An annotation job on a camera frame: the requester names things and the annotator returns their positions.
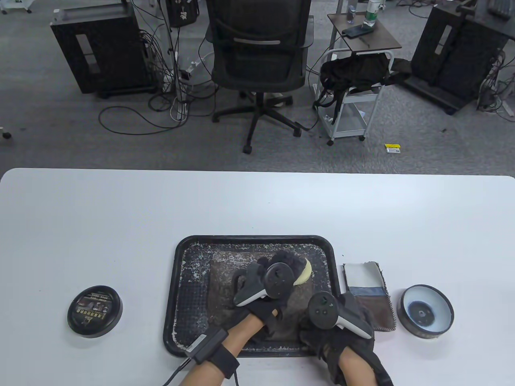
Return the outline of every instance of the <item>black computer case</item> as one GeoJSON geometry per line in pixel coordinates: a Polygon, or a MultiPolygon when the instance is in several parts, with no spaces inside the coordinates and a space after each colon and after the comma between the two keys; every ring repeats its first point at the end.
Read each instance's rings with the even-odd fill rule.
{"type": "Polygon", "coordinates": [[[50,26],[83,93],[157,89],[130,3],[56,10],[50,26]]]}
{"type": "Polygon", "coordinates": [[[402,84],[453,114],[476,99],[507,36],[465,18],[456,6],[433,7],[402,84]]]}

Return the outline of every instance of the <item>black tray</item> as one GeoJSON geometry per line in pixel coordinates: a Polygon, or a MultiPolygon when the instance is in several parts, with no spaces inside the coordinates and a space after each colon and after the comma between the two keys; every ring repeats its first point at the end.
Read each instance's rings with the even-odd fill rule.
{"type": "MultiPolygon", "coordinates": [[[[175,250],[174,268],[163,331],[166,349],[184,357],[184,350],[209,326],[208,288],[215,253],[261,253],[278,249],[309,255],[313,291],[340,295],[333,247],[320,236],[189,236],[175,250]]],[[[240,357],[299,357],[312,355],[300,342],[249,342],[240,357]]]]}

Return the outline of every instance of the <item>wrist strap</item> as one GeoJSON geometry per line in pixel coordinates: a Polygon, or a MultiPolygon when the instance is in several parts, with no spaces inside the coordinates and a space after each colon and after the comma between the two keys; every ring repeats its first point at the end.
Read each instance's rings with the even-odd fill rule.
{"type": "Polygon", "coordinates": [[[208,361],[218,367],[227,379],[232,377],[239,366],[238,360],[223,345],[216,349],[208,361]]]}

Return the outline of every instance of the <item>office chair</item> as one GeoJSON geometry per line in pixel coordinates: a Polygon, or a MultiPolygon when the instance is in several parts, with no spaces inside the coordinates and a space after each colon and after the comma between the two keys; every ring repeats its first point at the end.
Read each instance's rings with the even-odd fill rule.
{"type": "Polygon", "coordinates": [[[208,0],[210,25],[205,39],[213,43],[213,81],[220,87],[255,92],[253,106],[217,111],[221,116],[253,112],[243,153],[252,152],[252,136],[259,117],[267,115],[294,130],[301,126],[273,106],[293,103],[291,96],[264,100],[264,93],[299,89],[305,82],[307,49],[313,43],[311,0],[208,0]]]}

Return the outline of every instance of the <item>small table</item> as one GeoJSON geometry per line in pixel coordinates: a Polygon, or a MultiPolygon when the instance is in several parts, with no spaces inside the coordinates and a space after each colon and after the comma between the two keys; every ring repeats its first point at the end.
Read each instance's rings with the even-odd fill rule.
{"type": "MultiPolygon", "coordinates": [[[[347,23],[346,14],[329,14],[329,20],[333,23],[334,29],[338,31],[341,36],[343,30],[363,24],[365,20],[365,12],[358,12],[354,18],[354,24],[347,23]]],[[[343,37],[346,48],[333,48],[328,50],[320,58],[321,63],[326,60],[333,60],[332,55],[337,52],[350,52],[352,55],[371,55],[371,54],[385,54],[389,62],[388,69],[391,69],[393,64],[394,54],[392,49],[402,48],[399,42],[388,32],[388,30],[381,24],[379,20],[375,21],[374,32],[367,35],[351,39],[343,37]]],[[[315,99],[319,99],[322,85],[320,79],[317,84],[313,84],[313,91],[315,99]]],[[[376,112],[377,102],[382,94],[384,86],[381,84],[375,85],[370,92],[348,95],[345,94],[341,108],[338,114],[334,114],[334,105],[317,109],[319,119],[329,135],[330,139],[327,142],[329,146],[334,144],[335,138],[359,136],[360,141],[364,141],[370,127],[372,125],[374,115],[376,112]],[[362,112],[356,107],[357,102],[374,102],[374,106],[370,113],[368,122],[365,122],[362,112]]]]}
{"type": "MultiPolygon", "coordinates": [[[[340,36],[344,29],[363,24],[365,20],[365,12],[356,14],[354,24],[347,23],[346,14],[333,13],[327,16],[340,36]]],[[[374,32],[354,39],[343,38],[343,40],[353,53],[402,48],[401,44],[388,32],[380,20],[375,21],[374,32]]]]}

